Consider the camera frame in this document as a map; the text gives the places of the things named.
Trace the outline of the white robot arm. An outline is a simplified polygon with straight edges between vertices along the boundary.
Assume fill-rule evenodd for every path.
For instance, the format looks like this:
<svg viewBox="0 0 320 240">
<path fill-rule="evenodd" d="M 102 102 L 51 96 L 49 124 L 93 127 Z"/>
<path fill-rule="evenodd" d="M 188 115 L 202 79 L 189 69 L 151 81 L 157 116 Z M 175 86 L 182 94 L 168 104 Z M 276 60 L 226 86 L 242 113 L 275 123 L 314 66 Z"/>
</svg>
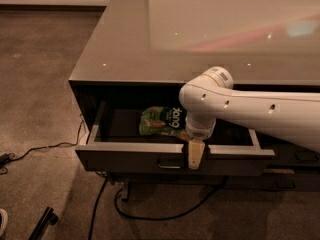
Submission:
<svg viewBox="0 0 320 240">
<path fill-rule="evenodd" d="M 195 140 L 209 139 L 220 119 L 320 151 L 319 93 L 239 91 L 226 69 L 212 67 L 182 86 L 179 101 Z"/>
</svg>

